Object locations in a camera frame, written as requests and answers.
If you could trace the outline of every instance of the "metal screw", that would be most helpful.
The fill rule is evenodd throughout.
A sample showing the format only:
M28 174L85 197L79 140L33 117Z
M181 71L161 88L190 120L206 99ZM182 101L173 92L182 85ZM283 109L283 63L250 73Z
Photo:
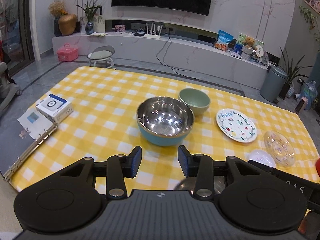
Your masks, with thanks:
M197 195L200 197L209 197L212 194L212 191L206 188L201 188L199 190L197 190Z
M109 194L113 197L120 197L124 194L124 191L123 189L120 189L120 188L113 188L109 190Z

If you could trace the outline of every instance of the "white box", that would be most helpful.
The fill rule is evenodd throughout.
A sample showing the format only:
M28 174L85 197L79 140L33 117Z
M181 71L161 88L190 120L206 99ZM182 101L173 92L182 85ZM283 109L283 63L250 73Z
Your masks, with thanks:
M36 109L51 122L59 124L73 112L71 102L54 94L48 95L36 103Z

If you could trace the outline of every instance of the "small pink photo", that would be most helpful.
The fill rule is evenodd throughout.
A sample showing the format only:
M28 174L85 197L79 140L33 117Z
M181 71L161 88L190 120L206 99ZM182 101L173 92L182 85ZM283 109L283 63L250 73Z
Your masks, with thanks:
M125 32L125 25L115 25L116 33Z

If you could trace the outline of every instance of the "gold vase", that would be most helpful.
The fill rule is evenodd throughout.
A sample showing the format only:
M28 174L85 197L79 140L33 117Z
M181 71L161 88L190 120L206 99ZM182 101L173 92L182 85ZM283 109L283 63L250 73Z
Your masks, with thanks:
M62 15L58 23L59 29L63 35L71 35L76 29L77 16L75 14Z

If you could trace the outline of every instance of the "green bowl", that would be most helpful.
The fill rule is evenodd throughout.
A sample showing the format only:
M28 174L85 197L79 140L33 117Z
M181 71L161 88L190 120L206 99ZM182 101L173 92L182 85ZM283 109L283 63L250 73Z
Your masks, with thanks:
M193 88L181 90L179 100L189 106L195 116L207 111L211 102L206 93Z

